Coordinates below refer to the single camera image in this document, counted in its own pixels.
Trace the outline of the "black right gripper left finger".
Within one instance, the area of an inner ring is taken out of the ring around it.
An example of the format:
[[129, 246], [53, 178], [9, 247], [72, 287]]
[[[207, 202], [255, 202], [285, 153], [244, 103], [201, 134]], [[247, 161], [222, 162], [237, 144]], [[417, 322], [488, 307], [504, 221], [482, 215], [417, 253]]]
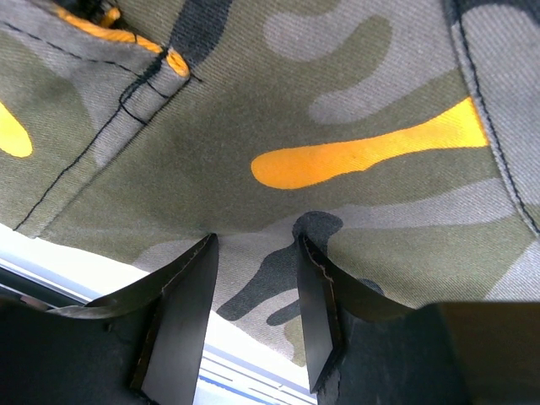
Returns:
[[192, 403], [218, 264], [218, 237], [208, 235], [87, 305], [2, 299], [2, 403]]

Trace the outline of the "camouflage yellow green trousers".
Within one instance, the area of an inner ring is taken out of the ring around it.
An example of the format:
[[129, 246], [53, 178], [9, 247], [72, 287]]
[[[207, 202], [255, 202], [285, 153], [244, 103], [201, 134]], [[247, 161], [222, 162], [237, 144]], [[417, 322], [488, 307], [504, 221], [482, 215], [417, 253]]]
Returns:
[[1, 222], [305, 364], [294, 239], [409, 307], [539, 297], [536, 1], [4, 1]]

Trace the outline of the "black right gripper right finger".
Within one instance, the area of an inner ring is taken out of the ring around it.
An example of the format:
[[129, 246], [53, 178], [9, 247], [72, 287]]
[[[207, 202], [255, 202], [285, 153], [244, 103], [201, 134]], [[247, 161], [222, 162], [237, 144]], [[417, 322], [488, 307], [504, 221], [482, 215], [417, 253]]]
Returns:
[[297, 240], [310, 391], [320, 404], [536, 404], [539, 305], [411, 309]]

